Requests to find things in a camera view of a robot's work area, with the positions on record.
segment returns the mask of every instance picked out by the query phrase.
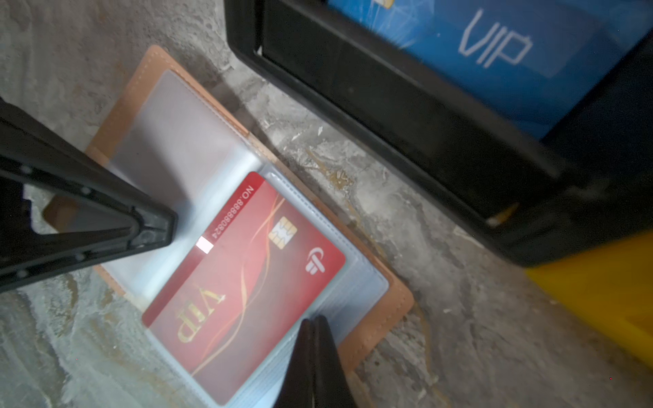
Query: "logo on red card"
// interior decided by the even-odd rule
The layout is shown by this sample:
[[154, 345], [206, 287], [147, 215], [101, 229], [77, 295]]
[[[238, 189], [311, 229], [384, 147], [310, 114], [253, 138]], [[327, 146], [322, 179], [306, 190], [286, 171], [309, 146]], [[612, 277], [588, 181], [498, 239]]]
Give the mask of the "logo on red card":
[[315, 275], [317, 271], [324, 273], [325, 266], [322, 264], [324, 255], [325, 252], [320, 247], [311, 249], [308, 253], [308, 263], [306, 264], [306, 271], [309, 274]]

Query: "card chip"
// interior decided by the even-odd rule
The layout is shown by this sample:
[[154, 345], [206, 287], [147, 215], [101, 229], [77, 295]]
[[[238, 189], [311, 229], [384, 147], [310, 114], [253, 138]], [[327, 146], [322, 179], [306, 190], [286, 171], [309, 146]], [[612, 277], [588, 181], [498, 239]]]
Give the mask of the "card chip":
[[296, 233], [297, 227], [288, 221], [288, 218], [281, 217], [277, 225], [275, 225], [272, 231], [268, 234], [268, 238], [270, 238], [270, 241], [274, 242], [274, 245], [278, 246], [279, 249], [283, 249], [288, 245]]

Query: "card holder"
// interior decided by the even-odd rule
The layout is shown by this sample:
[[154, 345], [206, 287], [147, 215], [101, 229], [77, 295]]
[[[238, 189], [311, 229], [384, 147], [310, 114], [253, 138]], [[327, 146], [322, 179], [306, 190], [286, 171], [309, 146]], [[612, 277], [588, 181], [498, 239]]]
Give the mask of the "card holder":
[[[209, 177], [204, 184], [200, 183], [201, 185], [195, 186], [195, 190], [187, 188], [183, 191], [186, 193], [182, 195], [185, 198], [196, 193], [197, 196], [193, 196], [193, 199], [197, 202], [209, 202], [210, 205], [202, 207], [205, 207], [204, 211], [202, 211], [202, 208], [193, 207], [192, 200], [175, 201], [174, 195], [163, 197], [165, 204], [175, 208], [182, 214], [186, 214], [187, 219], [185, 224], [182, 225], [181, 236], [187, 236], [188, 238], [180, 241], [176, 240], [173, 243], [173, 245], [177, 244], [176, 247], [171, 245], [158, 251], [167, 251], [168, 253], [178, 251], [181, 254], [177, 256], [180, 262], [181, 258], [194, 244], [193, 237], [197, 240], [197, 236], [206, 228], [217, 210], [224, 205], [224, 202], [242, 181], [244, 175], [249, 171], [257, 171], [289, 201], [292, 200], [293, 205], [345, 253], [347, 263], [343, 270], [357, 271], [357, 273], [349, 274], [349, 277], [347, 277], [347, 274], [342, 274], [344, 277], [334, 278], [332, 283], [306, 311], [306, 316], [325, 313], [329, 321], [338, 322], [338, 327], [334, 330], [334, 337], [336, 342], [340, 344], [338, 351], [343, 368], [345, 372], [353, 370], [360, 360], [411, 308], [413, 304], [411, 293], [269, 149], [247, 132], [160, 47], [153, 46], [148, 50], [120, 100], [105, 123], [103, 123], [96, 137], [91, 141], [86, 151], [87, 154], [98, 163], [143, 189], [146, 193], [155, 196], [151, 191], [148, 192], [148, 188], [151, 187], [150, 184], [144, 180], [135, 180], [134, 175], [147, 172], [143, 172], [142, 169], [139, 170], [139, 163], [135, 164], [135, 168], [129, 168], [129, 166], [134, 166], [131, 163], [135, 163], [135, 161], [133, 158], [129, 158], [128, 152], [130, 149], [131, 151], [135, 149], [137, 151], [139, 149], [141, 151], [157, 149], [157, 146], [148, 145], [146, 137], [148, 133], [152, 134], [157, 131], [151, 129], [151, 126], [146, 125], [146, 123], [159, 123], [163, 126], [169, 123], [168, 118], [157, 118], [156, 112], [149, 112], [150, 116], [146, 122], [141, 119], [148, 115], [148, 109], [153, 106], [153, 102], [165, 99], [157, 94], [158, 91], [161, 91], [158, 85], [163, 82], [177, 82], [178, 85], [190, 91], [193, 97], [201, 102], [204, 110], [210, 112], [213, 117], [212, 124], [207, 124], [207, 126], [217, 129], [214, 132], [216, 135], [229, 134], [230, 139], [227, 142], [223, 140], [224, 143], [214, 146], [216, 151], [224, 153], [220, 159], [216, 159], [216, 161], [222, 163], [218, 170], [214, 169], [214, 173], [218, 173], [218, 176], [214, 177], [212, 175], [213, 178]], [[188, 114], [197, 114], [200, 110], [202, 109], [194, 108]], [[183, 135], [183, 127], [181, 127], [179, 138], [183, 139], [184, 137], [187, 138], [188, 136]], [[130, 140], [137, 143], [132, 143], [131, 147], [129, 147], [125, 143]], [[171, 138], [169, 142], [175, 143], [178, 141]], [[178, 166], [184, 167], [185, 164], [178, 163]], [[211, 191], [207, 186], [211, 186], [212, 183], [220, 183], [224, 186], [223, 191], [208, 196], [202, 195], [204, 191]], [[78, 220], [85, 219], [83, 217], [84, 211], [85, 209], [79, 208], [64, 198], [55, 197], [44, 210], [44, 218], [59, 230], [71, 230], [74, 229], [76, 222], [79, 222]], [[149, 253], [149, 255], [142, 255], [147, 255], [147, 257], [140, 260], [140, 263], [124, 259], [109, 262], [104, 267], [96, 267], [96, 270], [113, 288], [124, 294], [141, 310], [147, 307], [176, 268], [168, 266], [169, 271], [161, 273], [162, 265], [166, 263], [174, 264], [175, 261], [173, 262], [167, 257], [165, 258], [166, 262], [159, 261], [157, 263], [152, 262], [152, 260], [156, 261], [160, 254]], [[142, 271], [139, 268], [144, 265], [151, 267], [152, 270], [157, 270], [159, 273], [144, 273], [140, 277], [136, 277], [136, 279], [130, 279], [134, 278], [134, 274], [131, 272], [134, 270]], [[344, 312], [342, 307], [338, 307], [347, 303], [350, 306], [353, 305], [347, 312]], [[357, 313], [351, 313], [351, 310], [356, 310]], [[253, 406], [257, 401], [263, 403], [262, 401], [265, 401], [266, 397], [269, 399], [270, 396], [276, 396], [274, 394], [275, 387], [280, 386], [279, 378], [283, 377], [285, 364], [287, 364], [295, 335], [296, 327], [294, 326], [270, 353], [266, 362], [261, 364], [259, 369], [250, 377], [248, 383], [230, 400], [230, 406], [249, 407]]]

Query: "red card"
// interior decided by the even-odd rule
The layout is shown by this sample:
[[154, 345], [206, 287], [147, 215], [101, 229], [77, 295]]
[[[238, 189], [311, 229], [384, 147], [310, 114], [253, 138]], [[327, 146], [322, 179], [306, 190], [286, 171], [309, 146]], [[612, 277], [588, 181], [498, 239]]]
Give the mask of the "red card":
[[223, 405], [344, 264], [344, 254], [252, 172], [143, 323]]

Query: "black plastic part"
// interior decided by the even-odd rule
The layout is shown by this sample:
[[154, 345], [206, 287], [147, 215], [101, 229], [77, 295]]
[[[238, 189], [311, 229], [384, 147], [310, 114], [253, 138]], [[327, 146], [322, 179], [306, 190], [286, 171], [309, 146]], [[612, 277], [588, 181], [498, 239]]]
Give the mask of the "black plastic part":
[[356, 408], [327, 318], [305, 319], [274, 408]]
[[[573, 154], [563, 159], [318, 0], [225, 0], [225, 15], [229, 46], [242, 61], [519, 265], [536, 266], [653, 228], [650, 174], [614, 180]], [[619, 64], [611, 75], [623, 69]], [[652, 73], [637, 75], [650, 80]], [[592, 92], [579, 106], [600, 97]], [[610, 115], [624, 113], [610, 103]], [[570, 112], [554, 128], [565, 138], [550, 134], [547, 140], [570, 144], [586, 137], [581, 114]], [[647, 122], [641, 123], [634, 129], [648, 134]], [[488, 222], [514, 204], [506, 222]]]
[[[30, 184], [106, 213], [112, 228], [37, 234]], [[177, 215], [0, 99], [0, 292], [168, 245]]]

